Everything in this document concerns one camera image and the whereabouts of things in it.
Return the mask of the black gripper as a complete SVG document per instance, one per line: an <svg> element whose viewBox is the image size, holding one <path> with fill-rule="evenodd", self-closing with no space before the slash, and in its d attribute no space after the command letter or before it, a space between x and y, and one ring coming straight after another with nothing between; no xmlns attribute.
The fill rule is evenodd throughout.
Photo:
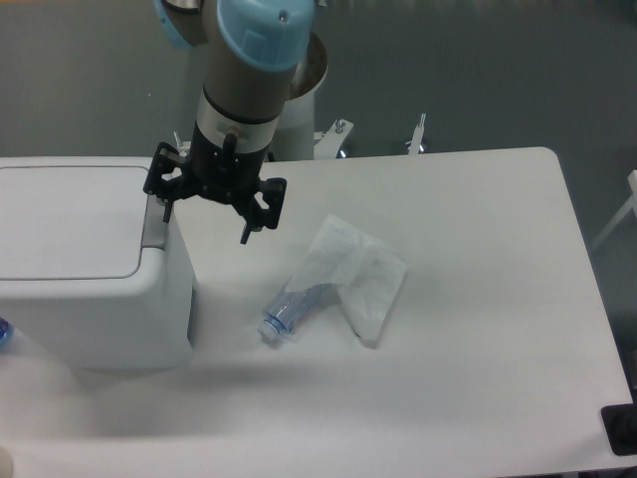
<svg viewBox="0 0 637 478"><path fill-rule="evenodd" d="M164 223L170 222L175 201L193 196L239 205L245 221L240 243L247 244L253 232L277 229L283 210L288 182L282 177L260 178L269 148L267 144L240 152L237 133L224 133L217 144L197 123L188 157L167 142L158 144L143 192L164 206Z"/></svg>

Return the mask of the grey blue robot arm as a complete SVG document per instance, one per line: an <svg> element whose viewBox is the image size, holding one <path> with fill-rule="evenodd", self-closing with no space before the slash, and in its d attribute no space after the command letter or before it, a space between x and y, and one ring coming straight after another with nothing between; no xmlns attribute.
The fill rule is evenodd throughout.
<svg viewBox="0 0 637 478"><path fill-rule="evenodd" d="M186 154L161 142L144 192L170 221L178 200L199 196L230 205L245 221L240 241L277 229L287 182L263 179L263 163L298 64L310 44L313 1L157 1L169 37L209 47Z"/></svg>

